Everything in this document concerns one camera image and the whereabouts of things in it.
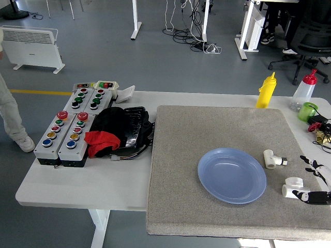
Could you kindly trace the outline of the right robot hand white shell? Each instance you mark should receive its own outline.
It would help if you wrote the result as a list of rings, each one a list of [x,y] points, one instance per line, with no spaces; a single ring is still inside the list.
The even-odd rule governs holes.
[[[300,192],[298,190],[292,190],[292,193],[302,202],[310,205],[330,205],[330,169],[306,156],[301,155],[300,158],[310,165],[310,167],[305,168],[305,170],[307,172],[312,172],[316,177],[321,178],[327,185],[329,191]]]

